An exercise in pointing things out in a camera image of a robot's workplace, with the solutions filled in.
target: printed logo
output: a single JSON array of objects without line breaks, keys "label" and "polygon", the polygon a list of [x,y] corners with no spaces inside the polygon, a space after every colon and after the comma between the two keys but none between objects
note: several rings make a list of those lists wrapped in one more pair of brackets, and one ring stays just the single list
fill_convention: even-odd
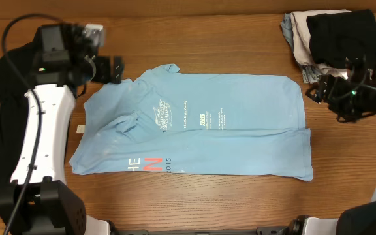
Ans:
[{"label": "printed logo", "polygon": [[200,114],[200,125],[206,126],[206,115],[205,114]]},{"label": "printed logo", "polygon": [[167,131],[172,126],[172,111],[170,105],[162,100],[159,101],[159,107],[153,107],[155,112],[156,125],[162,130]]},{"label": "printed logo", "polygon": [[[133,162],[132,162],[132,159],[129,159],[129,166],[127,167],[127,169],[132,170],[132,171],[135,171],[135,170],[139,171],[141,165],[144,165],[143,170],[145,171],[161,171],[162,172],[164,171],[163,167],[161,166],[163,165],[162,162],[163,162],[163,158],[145,158],[143,163],[140,162],[140,158],[137,158],[137,161],[136,159],[133,159]],[[165,167],[166,172],[172,173],[171,158],[167,158],[166,162],[164,163],[166,163],[166,167]]]}]

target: light blue t-shirt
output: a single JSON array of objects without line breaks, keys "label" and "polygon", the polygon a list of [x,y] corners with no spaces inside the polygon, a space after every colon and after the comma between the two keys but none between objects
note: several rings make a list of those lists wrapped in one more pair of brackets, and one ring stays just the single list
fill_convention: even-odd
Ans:
[{"label": "light blue t-shirt", "polygon": [[298,84],[285,76],[178,72],[162,65],[96,92],[84,104],[72,171],[313,178]]}]

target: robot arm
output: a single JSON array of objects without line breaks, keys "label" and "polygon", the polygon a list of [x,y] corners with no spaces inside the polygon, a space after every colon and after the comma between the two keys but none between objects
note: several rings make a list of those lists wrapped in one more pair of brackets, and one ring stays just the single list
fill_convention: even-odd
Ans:
[{"label": "robot arm", "polygon": [[25,184],[37,135],[39,111],[28,91],[29,115],[23,148],[10,184],[0,189],[0,217],[8,224],[17,200],[10,232],[16,234],[100,234],[114,231],[112,223],[86,215],[82,200],[67,186],[64,162],[69,120],[78,97],[79,86],[86,83],[119,83],[123,64],[114,58],[97,57],[104,44],[102,25],[85,27],[71,23],[44,25],[37,31],[41,50],[35,54],[30,77],[33,91],[42,107],[40,144],[25,197],[19,191]]},{"label": "robot arm", "polygon": [[[325,76],[307,91],[307,96],[319,103],[327,102],[339,122],[356,122],[376,114],[376,67],[372,72],[367,70],[363,60],[348,62],[347,67],[348,80]],[[339,219],[310,217],[293,223],[300,227],[297,234],[376,234],[376,188],[371,203],[349,209]]]}]

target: folded clothing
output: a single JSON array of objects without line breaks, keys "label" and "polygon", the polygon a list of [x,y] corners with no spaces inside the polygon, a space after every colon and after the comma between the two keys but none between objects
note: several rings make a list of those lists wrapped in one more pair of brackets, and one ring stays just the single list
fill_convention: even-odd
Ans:
[{"label": "folded clothing", "polygon": [[366,58],[368,68],[376,63],[376,21],[370,10],[307,17],[311,34],[309,48],[316,63],[344,69],[346,58]]},{"label": "folded clothing", "polygon": [[[294,39],[292,33],[291,14],[285,14],[281,22],[282,34],[285,40],[290,45],[291,50],[294,51]],[[321,73],[313,65],[301,65],[297,63],[301,69],[304,83],[315,83],[319,80]]]},{"label": "folded clothing", "polygon": [[301,65],[314,65],[310,52],[310,32],[307,26],[307,17],[319,14],[339,14],[348,10],[308,10],[292,12],[291,23],[294,32],[294,57]]},{"label": "folded clothing", "polygon": [[308,16],[318,14],[339,14],[348,12],[348,10],[309,10],[305,12],[292,12],[291,24],[294,34],[294,57],[301,65],[313,65],[321,74],[330,74],[347,78],[347,71],[329,66],[326,63],[316,64],[311,57],[309,49],[310,33],[306,19]]},{"label": "folded clothing", "polygon": [[96,92],[84,105],[72,171],[313,178],[298,84],[285,76],[178,71],[162,65]]}]

